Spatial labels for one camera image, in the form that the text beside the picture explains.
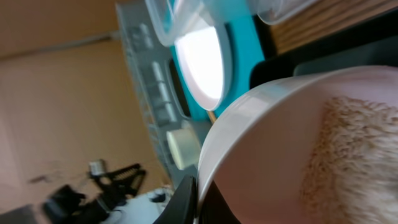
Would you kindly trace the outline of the small pink plate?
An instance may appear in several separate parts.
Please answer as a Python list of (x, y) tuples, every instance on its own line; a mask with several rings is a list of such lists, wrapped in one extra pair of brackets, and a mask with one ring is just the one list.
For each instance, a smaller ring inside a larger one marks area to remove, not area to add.
[(303, 168), (334, 96), (397, 104), (397, 69), (352, 67), (259, 85), (211, 127), (198, 164), (198, 208), (216, 185), (241, 223), (306, 223), (298, 203)]

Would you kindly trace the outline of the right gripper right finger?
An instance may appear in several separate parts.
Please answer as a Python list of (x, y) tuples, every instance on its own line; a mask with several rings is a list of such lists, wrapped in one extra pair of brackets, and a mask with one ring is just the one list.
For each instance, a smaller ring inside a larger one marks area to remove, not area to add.
[(240, 224), (228, 207), (215, 182), (212, 182), (199, 214), (199, 224)]

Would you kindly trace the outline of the white cup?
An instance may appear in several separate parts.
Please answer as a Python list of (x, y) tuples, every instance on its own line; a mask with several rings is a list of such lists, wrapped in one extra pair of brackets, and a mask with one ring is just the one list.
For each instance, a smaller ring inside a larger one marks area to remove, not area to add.
[(166, 137), (170, 153), (179, 170), (198, 166), (201, 144), (192, 129), (167, 131)]

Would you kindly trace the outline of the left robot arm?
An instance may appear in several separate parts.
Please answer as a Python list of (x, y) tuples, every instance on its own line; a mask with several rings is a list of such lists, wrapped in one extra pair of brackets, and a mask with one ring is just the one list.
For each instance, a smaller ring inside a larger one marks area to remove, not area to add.
[(88, 178), (99, 188), (94, 199), (64, 185), (50, 195), (42, 210), (51, 223), (152, 223), (168, 202), (167, 189), (139, 191), (147, 171), (140, 164), (109, 171), (104, 160), (89, 163)]

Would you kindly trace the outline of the rice pile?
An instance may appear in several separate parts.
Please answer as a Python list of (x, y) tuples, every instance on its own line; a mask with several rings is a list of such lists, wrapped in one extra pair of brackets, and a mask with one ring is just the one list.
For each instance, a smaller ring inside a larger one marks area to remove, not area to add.
[(329, 99), (300, 199), (316, 223), (397, 223), (397, 107)]

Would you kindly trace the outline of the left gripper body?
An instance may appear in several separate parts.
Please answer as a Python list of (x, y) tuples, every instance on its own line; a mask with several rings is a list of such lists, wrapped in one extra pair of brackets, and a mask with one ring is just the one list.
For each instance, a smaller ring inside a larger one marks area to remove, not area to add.
[(105, 221), (110, 213), (119, 206), (127, 203), (125, 197), (113, 198), (106, 193), (99, 194), (87, 203), (77, 217), (78, 221)]

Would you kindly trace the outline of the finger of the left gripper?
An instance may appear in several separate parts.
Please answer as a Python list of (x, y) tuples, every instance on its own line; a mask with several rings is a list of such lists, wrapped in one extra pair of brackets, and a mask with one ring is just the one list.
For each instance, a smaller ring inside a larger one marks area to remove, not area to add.
[(93, 177), (100, 185), (112, 187), (140, 187), (142, 185), (142, 167), (136, 163), (118, 170), (108, 171), (101, 177)]
[[(144, 179), (146, 177), (147, 172), (142, 169), (142, 185), (144, 182)], [(135, 197), (138, 195), (138, 191), (140, 190), (142, 186), (140, 187), (108, 187), (107, 194), (110, 195), (113, 198), (121, 198), (125, 197), (126, 199), (128, 197)]]

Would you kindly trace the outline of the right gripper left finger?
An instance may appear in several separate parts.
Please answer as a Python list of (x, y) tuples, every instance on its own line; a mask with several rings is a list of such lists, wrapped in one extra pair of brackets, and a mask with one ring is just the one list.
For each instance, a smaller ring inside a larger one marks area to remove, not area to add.
[(196, 179), (186, 175), (154, 224), (193, 224), (196, 207)]

